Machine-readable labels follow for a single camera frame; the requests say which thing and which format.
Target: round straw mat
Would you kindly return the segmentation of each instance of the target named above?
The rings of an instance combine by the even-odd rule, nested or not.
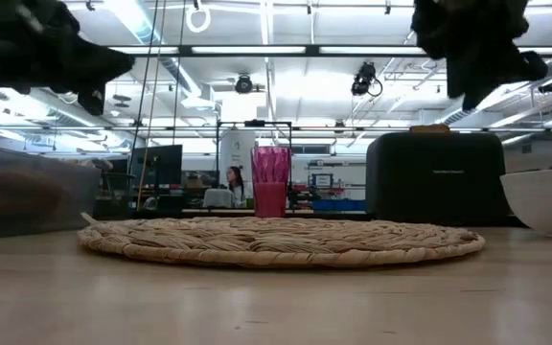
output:
[[[368,267],[461,256],[485,243],[466,229],[381,220],[87,219],[81,245],[167,264]]]

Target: woman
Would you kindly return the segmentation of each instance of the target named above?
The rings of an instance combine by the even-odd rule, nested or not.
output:
[[[234,194],[235,207],[246,207],[246,196],[244,196],[244,181],[242,180],[242,172],[238,167],[229,167],[227,171],[227,182],[229,182],[229,190]]]

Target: transparent plastic container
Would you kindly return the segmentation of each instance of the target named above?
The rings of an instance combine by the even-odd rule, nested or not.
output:
[[[100,170],[0,149],[0,237],[86,226]]]

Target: table surface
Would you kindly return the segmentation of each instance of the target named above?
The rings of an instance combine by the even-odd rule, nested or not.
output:
[[[128,261],[74,233],[0,240],[0,344],[550,344],[552,239],[477,229],[467,258],[371,270]]]

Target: ceiling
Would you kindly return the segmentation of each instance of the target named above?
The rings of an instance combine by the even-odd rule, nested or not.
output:
[[[82,36],[104,46],[142,44],[137,32],[132,30],[133,21],[137,24],[141,12],[149,22],[155,19],[154,25],[150,24],[161,38],[157,43],[170,45],[415,45],[414,35],[406,40],[410,34],[412,0],[391,0],[393,9],[389,15],[384,14],[383,1],[311,0],[312,13],[308,14],[308,0],[266,0],[265,5],[260,0],[203,0],[201,8],[209,11],[211,20],[199,33],[190,30],[186,23],[187,12],[193,11],[192,0],[92,1],[94,11],[89,11],[83,0],[65,2],[79,20]],[[517,44],[552,45],[552,0],[530,0],[529,4],[530,30]],[[204,18],[204,13],[194,13],[194,25],[200,26]],[[164,60],[167,59],[139,57],[130,73],[107,86],[106,113],[99,121],[88,121],[97,121],[95,126],[129,126],[142,113],[145,125],[150,124],[152,117],[153,126],[213,126],[223,106],[185,106],[183,101],[188,95],[178,87],[175,75],[165,67]],[[379,73],[384,91],[376,99],[351,95],[353,76],[364,61],[374,62],[378,71],[385,68]],[[185,79],[198,86],[210,86],[215,91],[214,101],[219,104],[236,97],[232,81],[239,74],[248,74],[262,88],[261,95],[257,96],[259,100],[253,101],[259,106],[256,116],[292,121],[299,126],[332,126],[337,120],[357,127],[430,124],[458,110],[460,104],[460,100],[449,100],[446,96],[444,62],[426,58],[271,57],[266,62],[264,57],[181,57],[176,63],[187,74]],[[268,84],[273,113],[265,96]],[[116,107],[114,104],[118,101],[113,99],[114,95],[130,97],[126,102],[129,107]],[[484,111],[450,125],[488,127],[542,104],[547,106],[543,119],[552,118],[552,93],[532,93],[529,88],[521,87],[509,96],[498,98]],[[65,103],[71,103],[66,114],[86,118],[73,102]],[[531,126],[526,121],[536,124],[537,118],[538,114],[532,114],[505,126]],[[30,122],[31,116],[24,120]],[[365,145],[368,138],[377,135],[369,133],[366,140],[356,140],[359,133],[349,134],[344,139],[355,145]],[[148,136],[145,131],[140,135]],[[170,132],[154,131],[150,137],[171,136]],[[176,137],[203,140],[205,145],[213,145],[211,136],[214,136],[213,129],[176,133]],[[305,136],[319,134],[300,133],[300,137]],[[512,136],[504,134],[505,139]]]

